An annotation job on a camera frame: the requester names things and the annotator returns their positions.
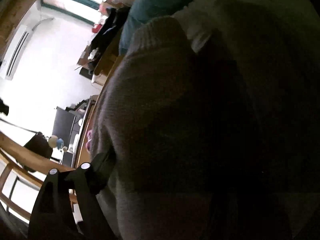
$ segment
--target red object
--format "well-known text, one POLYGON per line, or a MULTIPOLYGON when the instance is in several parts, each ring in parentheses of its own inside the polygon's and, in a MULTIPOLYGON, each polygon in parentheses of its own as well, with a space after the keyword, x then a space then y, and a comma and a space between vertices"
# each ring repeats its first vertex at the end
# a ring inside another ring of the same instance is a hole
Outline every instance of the red object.
POLYGON ((93 26, 93 28, 92 28, 92 32, 93 33, 98 33, 98 31, 101 29, 101 27, 102 27, 102 24, 94 24, 94 26, 93 26))

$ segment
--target wooden bed frame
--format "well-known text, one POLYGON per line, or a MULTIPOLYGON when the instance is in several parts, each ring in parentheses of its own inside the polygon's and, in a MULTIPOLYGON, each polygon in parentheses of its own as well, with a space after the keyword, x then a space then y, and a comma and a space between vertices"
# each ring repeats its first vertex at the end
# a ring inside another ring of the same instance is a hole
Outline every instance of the wooden bed frame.
MULTIPOLYGON (((1 7, 0 7, 0 55, 2 55, 5 52, 6 45, 8 42, 10 42, 12 35, 15 31, 15 28, 18 26, 19 22, 25 15, 25 13, 29 10, 29 8, 33 5, 33 3, 36 0, 5 0, 1 1, 1 7)), ((118 57, 115 60, 115 63, 113 66, 108 69, 108 75, 107 75, 107 81, 104 85, 104 87, 109 82, 111 76, 113 75, 115 69, 121 62, 123 57, 118 57)), ((96 105, 94 106, 90 119, 88 122, 88 125, 86 126, 85 133, 91 129, 93 118, 95 115, 96 105)), ((85 143, 82 143, 81 152, 84 151, 82 148, 84 147, 85 143)), ((48 174, 49 170, 52 168, 56 168, 59 171, 70 171, 73 170, 73 168, 63 166, 61 164, 52 162, 42 156, 39 156, 35 154, 34 152, 20 146, 13 140, 11 140, 9 137, 4 135, 0 131, 0 161, 3 162, 6 167, 2 174, 0 175, 0 199, 12 210, 17 212, 19 215, 26 219, 30 219, 30 213, 23 210, 21 207, 16 205, 14 202, 12 202, 9 198, 7 198, 3 193, 2 189, 4 187, 4 184, 10 174, 11 171, 16 173, 17 176, 22 177, 23 179, 27 180, 31 184, 41 187, 42 181, 34 177, 32 174, 28 173, 24 169, 22 169, 20 166, 18 166, 14 161, 10 159, 8 156, 12 156, 14 159, 16 159, 19 163, 22 163, 25 166, 28 166, 32 168, 33 170, 39 171, 43 174, 48 174)), ((72 203, 77 203, 76 196, 73 194, 70 194, 70 201, 72 203)))

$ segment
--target white wall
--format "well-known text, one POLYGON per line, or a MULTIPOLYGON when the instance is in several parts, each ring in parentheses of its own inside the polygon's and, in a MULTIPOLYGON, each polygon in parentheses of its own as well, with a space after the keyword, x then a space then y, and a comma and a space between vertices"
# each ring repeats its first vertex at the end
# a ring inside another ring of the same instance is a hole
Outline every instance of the white wall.
MULTIPOLYGON (((36 28, 13 80, 0 80, 0 98, 10 107, 8 117, 1 117, 50 136, 54 108, 77 104, 99 94, 101 87, 93 87, 89 79, 79 75, 80 69, 74 70, 91 39, 92 27, 48 8, 41 11, 43 19, 53 16, 54 20, 36 28)), ((1 122, 0 130, 21 145, 33 136, 1 122)))

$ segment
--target air conditioner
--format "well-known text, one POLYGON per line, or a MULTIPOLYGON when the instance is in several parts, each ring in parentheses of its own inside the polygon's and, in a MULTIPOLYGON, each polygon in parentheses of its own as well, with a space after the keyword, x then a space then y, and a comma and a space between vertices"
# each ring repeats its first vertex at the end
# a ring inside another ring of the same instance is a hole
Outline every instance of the air conditioner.
POLYGON ((20 25, 17 29, 0 66, 0 77, 2 79, 12 80, 32 33, 33 31, 25 25, 20 25))

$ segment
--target person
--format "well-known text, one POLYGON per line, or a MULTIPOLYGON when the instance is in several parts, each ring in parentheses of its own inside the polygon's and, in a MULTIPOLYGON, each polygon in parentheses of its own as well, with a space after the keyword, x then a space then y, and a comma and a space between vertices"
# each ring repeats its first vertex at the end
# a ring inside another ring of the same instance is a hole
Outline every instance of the person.
POLYGON ((308 0, 195 0, 138 29, 93 127, 113 232, 298 236, 320 201, 319 37, 308 0))

